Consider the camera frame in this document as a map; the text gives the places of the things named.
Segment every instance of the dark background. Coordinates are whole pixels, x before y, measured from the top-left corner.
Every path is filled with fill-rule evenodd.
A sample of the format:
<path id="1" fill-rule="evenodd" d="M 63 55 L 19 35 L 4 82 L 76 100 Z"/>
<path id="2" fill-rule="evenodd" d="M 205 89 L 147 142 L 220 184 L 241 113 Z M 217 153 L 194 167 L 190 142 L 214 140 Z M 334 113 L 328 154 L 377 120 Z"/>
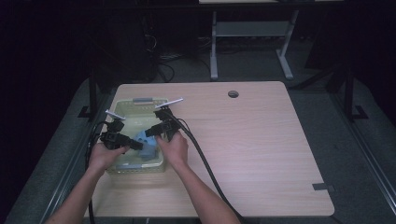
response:
<path id="1" fill-rule="evenodd" d="M 202 25 L 211 20 L 210 12 L 151 13 L 150 20 L 142 24 L 143 16 L 136 12 L 98 16 L 80 13 L 76 8 L 81 6 L 97 7 L 98 3 L 0 0 L 0 221 L 18 198 L 73 94 L 92 72 L 98 76 L 102 91 L 121 83 L 150 82 L 156 76 L 156 60 L 146 51 L 148 43 L 143 32 L 191 53 L 196 36 L 210 35 L 210 27 Z M 319 9 L 302 11 L 293 34 L 294 39 L 316 39 L 307 66 L 325 69 L 333 63 L 347 63 L 393 124 L 395 9 L 392 2 L 374 1 L 329 13 Z M 281 14 L 276 10 L 267 13 Z M 181 15 L 187 19 L 179 20 Z M 238 15 L 242 20 L 251 19 L 247 15 L 263 14 Z"/>

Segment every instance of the round cable hole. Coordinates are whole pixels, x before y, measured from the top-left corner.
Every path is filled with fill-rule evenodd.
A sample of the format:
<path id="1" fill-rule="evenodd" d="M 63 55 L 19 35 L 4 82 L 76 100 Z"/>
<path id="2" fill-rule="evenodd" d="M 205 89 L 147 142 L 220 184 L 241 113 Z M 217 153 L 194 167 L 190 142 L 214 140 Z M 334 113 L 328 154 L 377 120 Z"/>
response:
<path id="1" fill-rule="evenodd" d="M 239 96 L 239 92 L 237 91 L 229 91 L 228 92 L 228 96 L 230 96 L 231 98 L 236 98 Z"/>

